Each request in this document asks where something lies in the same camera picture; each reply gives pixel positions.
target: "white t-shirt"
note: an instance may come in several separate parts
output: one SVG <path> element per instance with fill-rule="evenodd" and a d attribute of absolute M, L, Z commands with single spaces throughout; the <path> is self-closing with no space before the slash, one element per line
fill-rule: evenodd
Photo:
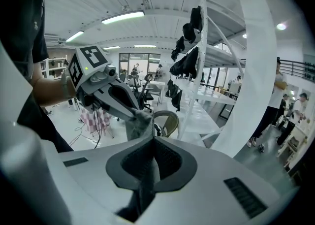
<path fill-rule="evenodd" d="M 300 100 L 295 101 L 294 106 L 293 106 L 293 110 L 292 110 L 292 115 L 289 118 L 289 121 L 297 124 L 297 122 L 300 120 L 300 116 L 298 114 L 296 114 L 296 110 L 300 111 L 302 110 L 302 103 Z"/>
<path fill-rule="evenodd" d="M 276 74 L 275 81 L 287 82 L 286 75 L 284 73 Z M 284 95 L 284 90 L 279 89 L 278 87 L 274 86 L 268 106 L 279 109 L 283 95 Z"/>

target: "ceiling light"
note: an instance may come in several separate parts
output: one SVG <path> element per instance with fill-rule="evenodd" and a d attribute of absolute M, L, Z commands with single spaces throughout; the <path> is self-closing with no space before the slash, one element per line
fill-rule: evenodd
<path fill-rule="evenodd" d="M 109 18 L 105 18 L 102 20 L 102 23 L 107 25 L 116 21 L 124 20 L 124 19 L 129 19 L 129 18 L 138 18 L 138 17 L 143 17 L 144 16 L 144 11 L 143 10 L 138 10 L 138 11 L 132 11 L 132 12 L 127 12 L 127 13 L 122 13 L 118 14 Z"/>
<path fill-rule="evenodd" d="M 84 33 L 84 31 L 77 32 L 75 35 L 73 35 L 69 39 L 67 39 L 66 42 L 70 42 L 70 41 L 74 40 L 75 38 L 77 38 L 78 36 L 80 36 L 83 33 Z"/>
<path fill-rule="evenodd" d="M 117 48 L 120 48 L 120 46 L 105 47 L 104 50 L 117 49 Z"/>
<path fill-rule="evenodd" d="M 277 25 L 277 29 L 279 29 L 279 30 L 283 31 L 283 30 L 285 30 L 285 29 L 286 29 L 286 25 L 285 25 L 285 24 L 280 23 L 280 24 L 278 24 L 278 25 Z"/>
<path fill-rule="evenodd" d="M 157 46 L 155 46 L 155 45 L 134 45 L 134 47 L 151 47 L 151 48 L 156 48 Z"/>

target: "gray cloth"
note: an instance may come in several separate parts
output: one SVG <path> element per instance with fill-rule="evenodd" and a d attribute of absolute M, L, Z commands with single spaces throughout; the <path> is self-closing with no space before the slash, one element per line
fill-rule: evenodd
<path fill-rule="evenodd" d="M 153 137 L 153 117 L 143 110 L 132 109 L 134 120 L 126 122 L 127 140 Z"/>

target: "pink fabric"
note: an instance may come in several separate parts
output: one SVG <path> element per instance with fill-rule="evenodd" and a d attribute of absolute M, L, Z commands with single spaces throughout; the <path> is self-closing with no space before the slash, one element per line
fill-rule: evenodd
<path fill-rule="evenodd" d="M 95 114 L 95 121 L 94 121 L 94 114 L 93 112 L 89 112 L 87 109 L 85 109 L 84 107 L 80 107 L 81 109 L 81 119 L 84 122 L 84 125 L 87 127 L 87 130 L 90 133 L 93 133 L 96 131 L 96 128 L 98 129 L 98 126 L 101 130 L 103 130 L 104 134 L 106 129 L 109 126 L 109 119 L 111 119 L 112 115 L 108 114 L 107 112 L 105 112 L 103 109 L 98 109 L 97 110 L 97 114 L 96 112 Z"/>

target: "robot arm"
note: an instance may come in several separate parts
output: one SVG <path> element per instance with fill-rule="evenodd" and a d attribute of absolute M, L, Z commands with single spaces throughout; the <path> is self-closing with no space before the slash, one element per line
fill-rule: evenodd
<path fill-rule="evenodd" d="M 85 108 L 91 111 L 102 107 L 125 121 L 134 119 L 131 109 L 139 109 L 137 99 L 100 47 L 76 48 L 68 69 L 76 96 Z"/>

